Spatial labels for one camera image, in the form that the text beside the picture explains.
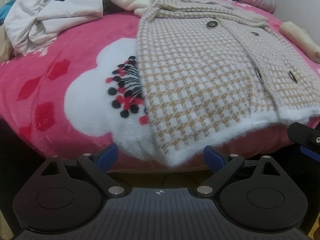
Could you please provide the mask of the beige white houndstooth knit cardigan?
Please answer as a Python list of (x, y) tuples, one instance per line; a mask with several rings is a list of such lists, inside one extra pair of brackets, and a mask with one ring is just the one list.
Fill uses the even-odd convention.
[(315, 72), (267, 18), (227, 1), (150, 0), (137, 56), (168, 166), (248, 131), (319, 116)]

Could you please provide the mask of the pink floral fleece blanket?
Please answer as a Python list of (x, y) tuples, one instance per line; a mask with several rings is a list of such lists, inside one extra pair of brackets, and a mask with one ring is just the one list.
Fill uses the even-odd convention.
[(158, 151), (140, 90), (139, 17), (115, 12), (1, 65), (1, 119), (39, 154), (75, 159), (115, 144), (116, 169), (199, 168), (203, 146), (170, 163)]

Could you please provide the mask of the white crumpled garment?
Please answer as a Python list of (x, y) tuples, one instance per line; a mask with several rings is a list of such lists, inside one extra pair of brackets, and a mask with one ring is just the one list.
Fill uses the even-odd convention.
[(103, 0), (16, 0), (4, 19), (6, 35), (19, 54), (38, 50), (60, 32), (103, 17)]

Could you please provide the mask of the cream folded cloth at edge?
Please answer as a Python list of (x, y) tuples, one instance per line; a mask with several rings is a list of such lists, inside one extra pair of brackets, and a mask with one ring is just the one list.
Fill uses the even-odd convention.
[(313, 62), (320, 63), (320, 48), (315, 44), (305, 29), (300, 28), (293, 22), (283, 22), (279, 27), (279, 32), (297, 46)]

